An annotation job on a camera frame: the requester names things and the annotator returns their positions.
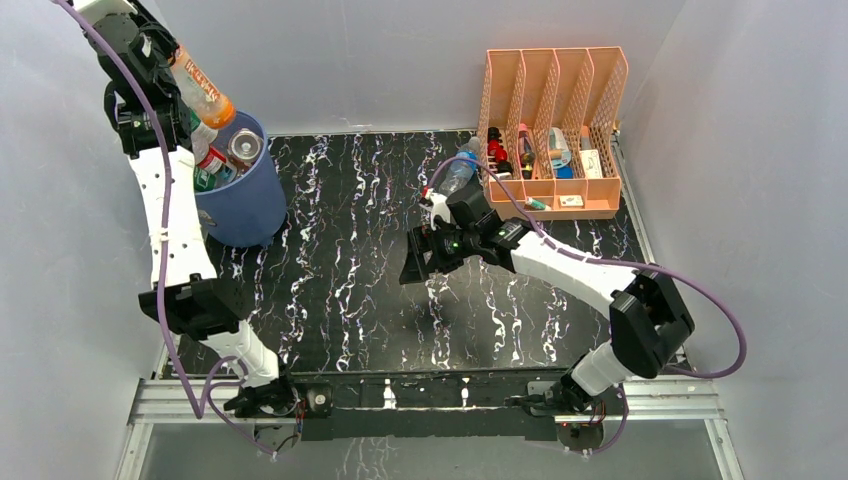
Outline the blue label water bottle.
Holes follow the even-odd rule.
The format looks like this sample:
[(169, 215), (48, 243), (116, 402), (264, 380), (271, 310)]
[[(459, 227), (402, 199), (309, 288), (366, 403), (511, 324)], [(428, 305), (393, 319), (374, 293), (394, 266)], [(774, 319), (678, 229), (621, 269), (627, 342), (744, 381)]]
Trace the blue label water bottle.
[(454, 192), (465, 187), (468, 182), (476, 175), (477, 170), (477, 153), (481, 147), (481, 140), (477, 136), (472, 136), (465, 144), (463, 144), (456, 153), (458, 160), (453, 161), (447, 168), (447, 173), (437, 188), (437, 191), (449, 197)]

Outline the orange drink bottle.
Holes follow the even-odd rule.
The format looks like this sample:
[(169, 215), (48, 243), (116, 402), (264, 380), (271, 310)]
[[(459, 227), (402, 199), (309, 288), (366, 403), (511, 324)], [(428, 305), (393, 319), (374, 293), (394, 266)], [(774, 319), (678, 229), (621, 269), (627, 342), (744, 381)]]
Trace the orange drink bottle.
[(182, 45), (174, 53), (171, 72), (182, 100), (205, 125), (221, 129), (235, 119), (237, 111), (231, 100), (211, 82)]

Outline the red blue label clear bottle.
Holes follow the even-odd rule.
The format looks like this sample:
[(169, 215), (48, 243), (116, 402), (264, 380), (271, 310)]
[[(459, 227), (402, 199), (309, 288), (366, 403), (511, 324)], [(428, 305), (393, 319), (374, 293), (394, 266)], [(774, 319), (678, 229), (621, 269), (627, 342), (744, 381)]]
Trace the red blue label clear bottle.
[(200, 146), (195, 152), (196, 167), (206, 173), (221, 177), (225, 180), (231, 176), (226, 157), (214, 146)]

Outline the brown tea bottle red label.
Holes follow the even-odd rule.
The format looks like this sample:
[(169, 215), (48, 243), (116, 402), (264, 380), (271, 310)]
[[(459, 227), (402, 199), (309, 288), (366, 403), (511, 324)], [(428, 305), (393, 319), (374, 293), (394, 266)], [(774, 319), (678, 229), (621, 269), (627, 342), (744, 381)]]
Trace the brown tea bottle red label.
[(241, 128), (231, 136), (227, 149), (234, 162), (249, 168), (260, 158), (263, 145), (260, 135), (248, 128)]

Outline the blue plastic bin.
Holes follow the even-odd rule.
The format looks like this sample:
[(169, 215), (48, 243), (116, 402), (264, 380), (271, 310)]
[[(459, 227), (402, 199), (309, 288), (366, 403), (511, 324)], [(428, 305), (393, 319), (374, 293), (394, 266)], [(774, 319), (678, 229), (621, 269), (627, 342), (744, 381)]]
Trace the blue plastic bin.
[(201, 224), (220, 243), (238, 248), (271, 243), (287, 217), (287, 200), (270, 153), (270, 139), (251, 114), (238, 110), (234, 120), (219, 131), (214, 146), (225, 151), (242, 129), (261, 139), (259, 158), (233, 181), (197, 191), (195, 201)]

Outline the green tea bottle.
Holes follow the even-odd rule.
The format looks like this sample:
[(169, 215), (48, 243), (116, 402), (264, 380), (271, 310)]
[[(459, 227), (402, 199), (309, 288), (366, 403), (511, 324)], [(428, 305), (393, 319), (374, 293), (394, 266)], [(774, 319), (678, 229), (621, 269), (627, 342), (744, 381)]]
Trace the green tea bottle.
[(225, 186), (230, 180), (227, 173), (212, 174), (206, 170), (195, 168), (193, 172), (193, 188), (195, 193), (205, 193)]

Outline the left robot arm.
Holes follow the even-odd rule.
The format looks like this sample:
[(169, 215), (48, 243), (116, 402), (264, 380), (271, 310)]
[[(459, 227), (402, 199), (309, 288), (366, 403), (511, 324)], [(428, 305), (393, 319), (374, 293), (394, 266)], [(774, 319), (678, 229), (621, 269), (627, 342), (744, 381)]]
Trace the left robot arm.
[(139, 295), (167, 344), (185, 336), (236, 372), (225, 409), (289, 415), (300, 403), (284, 361), (227, 296), (207, 239), (266, 246), (287, 217), (267, 134), (238, 111), (138, 1), (72, 1), (109, 77), (104, 111), (133, 170), (149, 230), (151, 286)]

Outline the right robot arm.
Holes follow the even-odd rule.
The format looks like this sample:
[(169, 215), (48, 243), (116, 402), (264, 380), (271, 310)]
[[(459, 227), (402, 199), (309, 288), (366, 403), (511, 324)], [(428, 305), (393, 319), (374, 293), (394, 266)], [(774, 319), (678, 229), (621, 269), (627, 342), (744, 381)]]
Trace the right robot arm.
[(525, 218), (502, 219), (478, 187), (445, 196), (431, 188), (419, 199), (427, 224), (407, 233), (401, 284), (450, 273), (469, 257), (539, 279), (601, 313), (611, 337), (582, 355), (546, 388), (506, 399), (535, 416), (590, 413), (603, 393), (631, 378), (655, 378), (694, 332), (673, 279), (656, 266), (618, 265), (559, 242)]

